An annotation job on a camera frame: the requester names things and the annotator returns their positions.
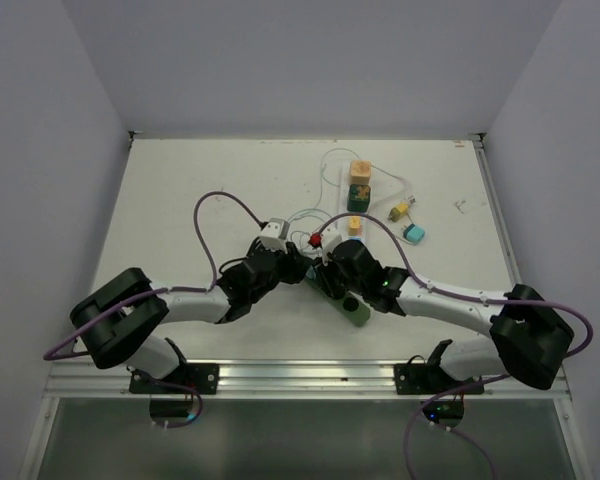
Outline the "green power strip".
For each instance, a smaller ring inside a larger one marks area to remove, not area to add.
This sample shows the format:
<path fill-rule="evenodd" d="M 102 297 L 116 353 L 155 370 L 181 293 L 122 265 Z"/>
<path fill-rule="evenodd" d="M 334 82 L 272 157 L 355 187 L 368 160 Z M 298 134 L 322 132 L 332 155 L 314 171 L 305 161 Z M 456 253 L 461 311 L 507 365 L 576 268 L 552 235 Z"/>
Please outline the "green power strip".
<path fill-rule="evenodd" d="M 371 311 L 366 304 L 343 288 L 336 287 L 333 282 L 326 281 L 315 269 L 307 272 L 305 281 L 354 327 L 361 328 L 370 320 Z"/>

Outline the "teal USB charger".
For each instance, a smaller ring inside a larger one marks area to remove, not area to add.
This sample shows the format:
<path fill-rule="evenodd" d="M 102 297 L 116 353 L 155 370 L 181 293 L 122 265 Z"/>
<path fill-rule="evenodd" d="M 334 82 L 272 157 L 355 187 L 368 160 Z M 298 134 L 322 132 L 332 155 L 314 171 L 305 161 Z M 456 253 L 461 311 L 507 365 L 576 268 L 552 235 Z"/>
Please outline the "teal USB charger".
<path fill-rule="evenodd" d="M 416 224 L 410 224 L 403 230 L 402 237 L 407 243 L 418 245 L 425 237 L 425 230 Z"/>

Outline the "yellow USB charger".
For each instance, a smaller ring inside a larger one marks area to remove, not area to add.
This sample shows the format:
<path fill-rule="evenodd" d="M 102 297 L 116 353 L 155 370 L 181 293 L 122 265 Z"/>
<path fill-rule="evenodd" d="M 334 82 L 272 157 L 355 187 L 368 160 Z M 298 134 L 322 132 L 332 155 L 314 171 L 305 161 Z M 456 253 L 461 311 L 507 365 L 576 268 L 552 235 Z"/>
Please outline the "yellow USB charger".
<path fill-rule="evenodd" d="M 398 203 L 390 209 L 389 214 L 388 214 L 388 220 L 393 223 L 396 223 L 396 222 L 402 220 L 403 218 L 408 218 L 409 210 L 410 210 L 410 205 L 408 203 L 405 203 L 405 202 Z"/>

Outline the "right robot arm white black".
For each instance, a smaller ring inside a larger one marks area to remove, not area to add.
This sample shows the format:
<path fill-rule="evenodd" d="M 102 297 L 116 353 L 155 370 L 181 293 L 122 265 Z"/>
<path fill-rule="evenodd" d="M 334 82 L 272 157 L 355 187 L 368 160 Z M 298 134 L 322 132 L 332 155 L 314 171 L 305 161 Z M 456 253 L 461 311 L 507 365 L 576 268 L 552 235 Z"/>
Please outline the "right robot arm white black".
<path fill-rule="evenodd" d="M 418 280 L 406 268 L 382 266 L 353 239 L 328 247 L 325 260 L 345 290 L 379 312 L 433 319 L 475 333 L 468 341 L 444 340 L 430 355 L 425 379 L 437 392 L 482 375 L 509 375 L 547 390 L 574 338 L 555 307 L 526 285 L 471 293 Z"/>

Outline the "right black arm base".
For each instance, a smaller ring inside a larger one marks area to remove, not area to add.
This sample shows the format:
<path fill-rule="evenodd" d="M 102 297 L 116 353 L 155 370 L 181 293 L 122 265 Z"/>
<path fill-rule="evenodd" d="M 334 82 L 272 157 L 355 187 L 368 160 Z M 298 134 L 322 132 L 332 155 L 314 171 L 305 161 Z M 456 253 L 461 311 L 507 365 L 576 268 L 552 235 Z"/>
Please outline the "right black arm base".
<path fill-rule="evenodd" d="M 405 363 L 394 364 L 393 379 L 398 395 L 435 395 L 460 386 L 465 386 L 463 393 L 469 395 L 484 393 L 483 386 L 472 386 L 472 379 L 455 380 L 438 365 L 429 366 L 421 355 L 414 355 Z"/>

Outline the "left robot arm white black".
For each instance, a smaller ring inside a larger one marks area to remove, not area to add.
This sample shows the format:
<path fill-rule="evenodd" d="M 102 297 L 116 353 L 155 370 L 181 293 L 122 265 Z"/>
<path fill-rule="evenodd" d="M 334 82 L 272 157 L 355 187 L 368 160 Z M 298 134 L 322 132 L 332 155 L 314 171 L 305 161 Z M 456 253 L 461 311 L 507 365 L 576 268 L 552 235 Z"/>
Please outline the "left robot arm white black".
<path fill-rule="evenodd" d="M 188 369 L 174 346 L 153 335 L 158 325 L 232 323 L 279 284 L 303 281 L 311 264 L 291 242 L 274 251 L 255 242 L 209 292 L 184 286 L 154 289 L 142 269 L 128 268 L 78 303 L 69 318 L 97 368 L 138 366 L 173 393 L 187 383 Z"/>

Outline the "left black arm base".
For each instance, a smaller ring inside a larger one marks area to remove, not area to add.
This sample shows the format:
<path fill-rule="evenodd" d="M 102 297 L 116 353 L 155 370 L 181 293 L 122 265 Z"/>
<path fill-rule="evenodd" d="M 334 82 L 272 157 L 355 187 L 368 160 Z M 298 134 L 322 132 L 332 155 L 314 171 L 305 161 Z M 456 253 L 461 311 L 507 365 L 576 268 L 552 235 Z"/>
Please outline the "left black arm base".
<path fill-rule="evenodd" d="M 132 394 L 167 395 L 184 394 L 194 389 L 201 395 L 215 395 L 220 379 L 217 363 L 188 363 L 179 366 L 163 379 L 148 380 L 141 373 L 131 375 L 129 392 Z"/>

